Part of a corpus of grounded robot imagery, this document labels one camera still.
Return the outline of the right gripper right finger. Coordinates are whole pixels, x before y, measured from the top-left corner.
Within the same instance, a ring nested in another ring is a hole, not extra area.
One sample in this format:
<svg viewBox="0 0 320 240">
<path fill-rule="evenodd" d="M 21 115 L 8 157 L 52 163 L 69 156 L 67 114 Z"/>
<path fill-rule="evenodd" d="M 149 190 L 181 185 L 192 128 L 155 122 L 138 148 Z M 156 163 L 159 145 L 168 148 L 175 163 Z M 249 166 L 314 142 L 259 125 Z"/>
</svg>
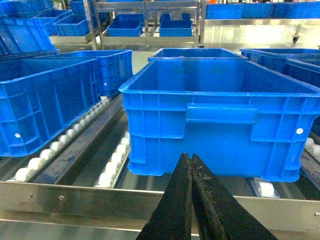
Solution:
<svg viewBox="0 0 320 240">
<path fill-rule="evenodd" d="M 201 240 L 275 240 L 199 156 L 192 156 L 192 202 Z"/>
</svg>

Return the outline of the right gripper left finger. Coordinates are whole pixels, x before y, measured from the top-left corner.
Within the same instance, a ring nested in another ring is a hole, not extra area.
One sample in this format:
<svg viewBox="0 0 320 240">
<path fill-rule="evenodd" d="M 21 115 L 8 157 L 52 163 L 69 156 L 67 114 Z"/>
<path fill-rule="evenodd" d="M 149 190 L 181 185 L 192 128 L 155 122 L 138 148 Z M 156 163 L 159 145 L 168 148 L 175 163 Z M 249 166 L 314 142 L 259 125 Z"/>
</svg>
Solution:
<svg viewBox="0 0 320 240">
<path fill-rule="evenodd" d="M 191 159 L 181 154 L 160 202 L 138 240 L 190 240 L 192 229 Z"/>
</svg>

